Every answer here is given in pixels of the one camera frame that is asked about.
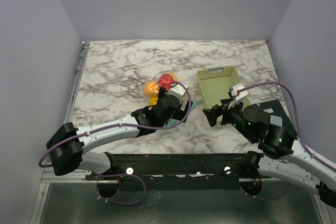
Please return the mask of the red apple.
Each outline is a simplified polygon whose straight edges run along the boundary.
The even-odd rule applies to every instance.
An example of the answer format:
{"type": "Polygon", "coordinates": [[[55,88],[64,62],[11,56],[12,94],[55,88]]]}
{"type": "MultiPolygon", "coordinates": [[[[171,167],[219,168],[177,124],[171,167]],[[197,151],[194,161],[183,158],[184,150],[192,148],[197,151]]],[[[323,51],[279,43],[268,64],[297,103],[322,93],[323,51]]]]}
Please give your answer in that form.
{"type": "Polygon", "coordinates": [[[158,80],[158,85],[160,88],[169,90],[174,82],[175,82],[174,79],[169,74],[165,73],[162,76],[160,76],[158,80]]]}

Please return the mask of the yellow lemon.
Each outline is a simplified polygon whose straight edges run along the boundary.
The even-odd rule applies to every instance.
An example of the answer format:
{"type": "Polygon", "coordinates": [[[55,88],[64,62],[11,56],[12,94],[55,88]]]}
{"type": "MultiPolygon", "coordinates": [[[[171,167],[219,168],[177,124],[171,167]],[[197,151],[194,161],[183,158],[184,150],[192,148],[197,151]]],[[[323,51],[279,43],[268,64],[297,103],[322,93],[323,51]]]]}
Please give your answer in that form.
{"type": "Polygon", "coordinates": [[[158,101],[158,97],[151,97],[149,99],[149,105],[152,106],[152,105],[156,105],[157,104],[157,101],[158,101]]]}

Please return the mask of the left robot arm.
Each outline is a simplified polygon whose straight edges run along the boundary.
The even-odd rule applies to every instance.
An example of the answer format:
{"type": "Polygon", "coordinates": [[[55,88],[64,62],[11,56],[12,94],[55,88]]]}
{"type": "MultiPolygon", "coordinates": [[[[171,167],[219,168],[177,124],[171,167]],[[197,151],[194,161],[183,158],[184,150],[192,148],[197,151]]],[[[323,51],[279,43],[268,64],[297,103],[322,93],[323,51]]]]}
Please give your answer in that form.
{"type": "Polygon", "coordinates": [[[188,86],[175,82],[169,90],[160,89],[155,105],[137,109],[119,120],[89,127],[74,127],[71,122],[65,123],[46,144],[50,167],[56,176],[82,169],[110,179],[117,171],[112,155],[98,154],[93,149],[118,140],[167,130],[171,119],[182,124],[192,104],[188,86]]]}

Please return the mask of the orange tangerine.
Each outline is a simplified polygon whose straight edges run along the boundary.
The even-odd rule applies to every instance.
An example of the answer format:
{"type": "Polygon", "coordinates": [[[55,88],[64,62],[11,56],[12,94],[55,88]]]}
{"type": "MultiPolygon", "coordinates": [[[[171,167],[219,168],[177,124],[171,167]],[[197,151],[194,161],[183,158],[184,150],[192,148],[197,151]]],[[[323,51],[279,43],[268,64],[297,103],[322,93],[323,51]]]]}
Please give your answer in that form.
{"type": "Polygon", "coordinates": [[[160,86],[156,81],[148,81],[143,85],[142,93],[145,97],[157,97],[159,90],[160,86]]]}

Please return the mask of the clear zip top bag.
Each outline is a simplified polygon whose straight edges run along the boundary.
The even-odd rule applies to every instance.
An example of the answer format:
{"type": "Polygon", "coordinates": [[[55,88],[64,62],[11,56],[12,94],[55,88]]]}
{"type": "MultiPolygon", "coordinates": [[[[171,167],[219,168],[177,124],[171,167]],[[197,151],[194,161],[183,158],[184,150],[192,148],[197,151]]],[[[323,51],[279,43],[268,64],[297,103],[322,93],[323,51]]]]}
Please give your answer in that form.
{"type": "MultiPolygon", "coordinates": [[[[153,80],[150,80],[150,81],[156,81],[157,83],[158,83],[158,80],[159,80],[159,78],[158,79],[153,79],[153,80]]],[[[168,93],[168,91],[169,90],[166,90],[166,89],[164,89],[164,88],[160,88],[160,90],[159,90],[159,94],[158,94],[158,99],[159,98],[162,98],[162,97],[165,97],[165,95],[168,93]]]]}

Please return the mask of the pale green plastic basket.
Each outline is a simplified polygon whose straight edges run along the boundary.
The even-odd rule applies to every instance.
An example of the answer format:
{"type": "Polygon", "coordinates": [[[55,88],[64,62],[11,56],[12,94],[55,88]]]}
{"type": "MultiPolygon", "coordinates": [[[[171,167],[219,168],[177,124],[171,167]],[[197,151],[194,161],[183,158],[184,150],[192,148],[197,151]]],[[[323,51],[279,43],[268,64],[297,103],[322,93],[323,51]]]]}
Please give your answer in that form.
{"type": "Polygon", "coordinates": [[[234,66],[214,67],[197,71],[197,84],[204,108],[220,104],[221,99],[229,98],[228,90],[241,83],[234,66]]]}

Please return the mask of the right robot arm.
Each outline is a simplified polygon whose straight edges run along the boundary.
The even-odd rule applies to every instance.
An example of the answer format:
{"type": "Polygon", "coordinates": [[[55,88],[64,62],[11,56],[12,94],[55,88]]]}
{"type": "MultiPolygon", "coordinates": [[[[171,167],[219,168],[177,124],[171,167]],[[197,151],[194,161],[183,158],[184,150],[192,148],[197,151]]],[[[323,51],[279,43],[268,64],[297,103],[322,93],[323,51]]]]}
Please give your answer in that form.
{"type": "Polygon", "coordinates": [[[203,113],[211,127],[221,117],[221,125],[232,125],[250,143],[258,145],[260,152],[249,151],[242,159],[240,170],[246,177],[274,177],[304,186],[335,207],[335,172],[314,160],[296,133],[275,124],[276,116],[259,105],[244,107],[239,103],[230,108],[229,102],[223,99],[222,105],[203,109],[203,113]]]}

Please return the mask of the left aluminium side rail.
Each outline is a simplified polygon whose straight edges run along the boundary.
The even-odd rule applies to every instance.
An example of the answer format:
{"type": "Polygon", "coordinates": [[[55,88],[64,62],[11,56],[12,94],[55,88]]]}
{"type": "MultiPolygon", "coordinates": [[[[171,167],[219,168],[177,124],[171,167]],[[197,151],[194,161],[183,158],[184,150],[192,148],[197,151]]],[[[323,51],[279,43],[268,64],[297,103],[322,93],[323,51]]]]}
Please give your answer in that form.
{"type": "Polygon", "coordinates": [[[76,103],[76,98],[77,98],[78,91],[79,91],[80,81],[81,81],[83,71],[84,71],[84,68],[85,68],[90,44],[91,44],[90,41],[83,41],[82,42],[82,51],[80,53],[79,60],[77,62],[77,66],[75,68],[74,84],[72,86],[72,91],[71,91],[71,94],[70,94],[69,103],[68,103],[68,106],[67,106],[67,109],[66,109],[66,115],[65,115],[64,121],[63,121],[61,126],[63,126],[64,124],[66,124],[68,122],[71,122],[72,114],[73,114],[75,103],[76,103]]]}

